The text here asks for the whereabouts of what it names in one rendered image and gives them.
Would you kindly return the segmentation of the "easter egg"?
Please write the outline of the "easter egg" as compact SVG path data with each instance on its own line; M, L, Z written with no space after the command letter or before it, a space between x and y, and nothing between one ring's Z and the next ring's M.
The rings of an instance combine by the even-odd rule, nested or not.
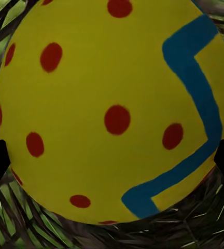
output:
M52 213L150 218L216 166L224 39L194 0L39 0L0 66L0 140Z

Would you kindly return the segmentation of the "wicker basket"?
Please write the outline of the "wicker basket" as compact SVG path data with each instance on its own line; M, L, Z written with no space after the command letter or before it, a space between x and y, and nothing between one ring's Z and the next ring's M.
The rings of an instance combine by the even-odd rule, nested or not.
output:
M6 15L8 13L8 10L10 10L18 1L19 0L11 0L0 11L0 42L3 41L3 39L5 39L7 36L11 35L7 44L5 45L5 47L1 53L1 55L0 55L0 66L1 66L2 60L4 58L4 54L6 52L6 49L9 45L9 42L13 36L13 33L16 31L17 27L19 26L22 19L27 14L27 12L29 10L31 10L33 8L33 6L35 4L37 4L37 2L39 0L27 0L27 4L26 4L22 14L20 14L18 17L16 17L14 20L12 20L9 24L7 24L3 29L1 29L3 22L6 18ZM224 17L224 5L205 2L204 0L194 0L194 1L204 10L204 12L207 15ZM224 25L224 21L220 21L220 20L216 20L216 19L211 19L211 20L213 21L215 26L219 29L219 33L224 34L224 27L221 26L221 25ZM125 245L135 247L137 249L149 249L149 248L145 248L145 247L141 247L141 246L137 246L137 245L133 245L133 244L155 245L155 249L180 249L180 248L183 248L185 246L188 246L188 245L195 243L195 245L196 245L195 249L224 249L224 235L220 239L218 239L215 243L208 245L208 246L204 246L204 245L208 244L208 242L210 242L214 238L216 238L218 235L220 235L222 232L224 232L224 228L221 229L220 231L209 234L209 235L202 237L198 240L195 239L195 237L192 233L194 231L197 231L197 230L204 228L208 225L211 225L213 223L219 222L221 220L224 221L224 207L223 207L220 215L218 215L216 212L214 212L216 207L219 206L224 201L224 179L221 179L222 173L219 169L218 169L217 184L207 193L207 190L208 190L209 185L212 181L212 178L215 178L215 177L213 177L214 171L215 170L213 169L210 176L208 176L208 178L197 189L195 189L192 193L190 193L189 195L187 195L185 197L186 199L181 206L178 206L177 203L172 205L172 207L167 208L166 210L159 212L159 213L164 213L164 214L159 216L158 218L156 218L154 220L152 219L152 215L150 218L143 218L143 219L138 220L138 221L145 223L145 224L152 223L152 225L153 225L153 223L156 223L156 222L175 222L175 223L167 225L167 226L162 227L162 228L157 228L157 229L154 229L154 226L153 226L152 229L147 229L147 230L139 229L139 228L132 226L128 223L121 223L120 225L119 224L105 225L105 226L96 225L97 227L99 227L101 229L101 230L99 230L99 229L96 229L94 227L91 227L89 224L75 222L75 221L66 219L64 217L58 216L58 215L53 213L53 215L56 217L58 222L61 224L61 226L62 226L61 227L57 222L55 222L49 215L47 215L45 213L46 208L43 208L43 206L40 205L39 203L38 203L38 206L40 208L40 211L39 212L37 211L37 209L35 208L35 206L33 204L32 197L28 193L26 193L25 190L19 184L19 189L20 189L20 193L21 193L21 197L22 197L22 203L24 205L24 209L23 209L20 202L18 201L16 195L13 193L13 191L10 187L10 184L9 184L9 183L12 183L14 181L17 181L17 179L15 179L13 174L10 174L7 176L8 170L6 170L5 176L3 178L1 178L1 180L0 180L0 186L6 185L6 184L8 185L10 197L11 197L11 203L12 203L12 207L13 207L14 212L11 209L7 200L5 199L4 195L2 194L1 190L0 190L0 205L1 205L1 209L2 209L2 206L4 207L5 211L7 212L8 216L9 216L9 218L10 218L10 220L11 220L11 222L12 222L12 224L17 232L13 236L11 236L8 229L7 229L6 222L3 222L3 220L0 216L0 231L6 240L6 242L2 246L0 245L0 249L19 249L16 246L15 242L20 237L29 249L39 249L31 240L27 229L29 229L34 234L34 236L38 239L38 241L40 242L40 244L43 246L44 249L47 249L47 247L44 245L43 242L45 242L52 249L59 249L58 247L53 245L51 242L49 242L47 239L45 239L43 236L41 236L33 227L33 225L32 225L33 223L37 227L39 227L42 231L44 231L46 234L48 234L50 237L52 237L56 244L58 242L65 249L74 249L75 245L78 246L80 249L118 249L119 242L121 242ZM199 190L201 190L202 188L204 188L203 191L196 198L195 194ZM215 208L212 210L211 206L214 203L221 188L222 188L222 191L220 194L219 202L215 206ZM205 205L203 203L203 201L205 199L207 199L215 190L217 190L217 191L214 195L214 198L213 198L210 206L208 207L207 205ZM26 201L29 205L29 208L33 214L33 218L31 220L29 220L28 216L26 215L25 198L26 198ZM189 203L191 200L193 200L193 198L196 198L196 200L194 202ZM198 217L194 217L193 219L185 220L201 203L204 204L208 208L207 214L201 215ZM186 210L186 209L189 209L189 208L191 208L191 209L183 216L183 214L181 212ZM205 219L211 212L215 213L218 216L217 221L207 223L204 225L200 225L200 226L196 226L203 219ZM2 209L2 213L3 213L3 209ZM41 214L45 215L73 243L72 248L69 248L50 229L48 229L48 227L45 225L43 219L41 218ZM180 217L180 220L166 219L167 217L170 217L174 214L178 214ZM4 219L4 221L5 221L5 219ZM131 228L137 229L138 231L131 231L131 232L123 231L125 225L129 226ZM104 228L106 228L108 230L112 230L114 232L118 232L120 234L119 237L117 238L115 236L112 236ZM155 236L155 234L173 232L173 231L177 231L177 232L171 233L171 234L168 234L168 235L165 235L162 237L158 237L158 238L156 238L156 236ZM138 236L135 234L135 233L141 233L141 232L144 232L147 234L153 234L153 239L145 238L145 237ZM135 240L121 240L122 234L125 236L128 236L130 238L133 238ZM157 246L158 244L160 244L164 241L178 238L178 237L181 237L181 236L184 236L187 234L191 235L193 241L188 242L188 243L183 243L180 245L172 245L172 246L166 246L166 247L161 247L161 248L158 248L158 246ZM105 236L105 237L116 240L117 241L116 247L113 246L108 241L106 241L101 236ZM204 241L202 244L198 245L198 243L197 243L198 241L201 241L201 240L206 239L206 238L209 238L209 239Z

